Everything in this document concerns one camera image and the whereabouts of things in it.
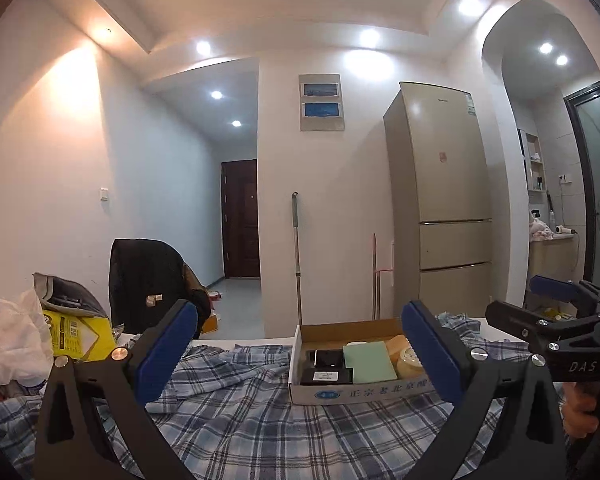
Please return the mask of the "right hand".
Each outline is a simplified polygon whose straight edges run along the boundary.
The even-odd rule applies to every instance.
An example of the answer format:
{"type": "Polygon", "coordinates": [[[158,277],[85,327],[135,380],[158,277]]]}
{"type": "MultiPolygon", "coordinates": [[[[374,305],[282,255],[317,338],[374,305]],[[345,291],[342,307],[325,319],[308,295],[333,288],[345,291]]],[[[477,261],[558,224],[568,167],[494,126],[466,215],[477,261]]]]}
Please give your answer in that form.
{"type": "Polygon", "coordinates": [[[600,395],[598,382],[565,382],[565,402],[562,404],[562,424],[573,439],[594,434],[600,421],[594,414],[600,395]]]}

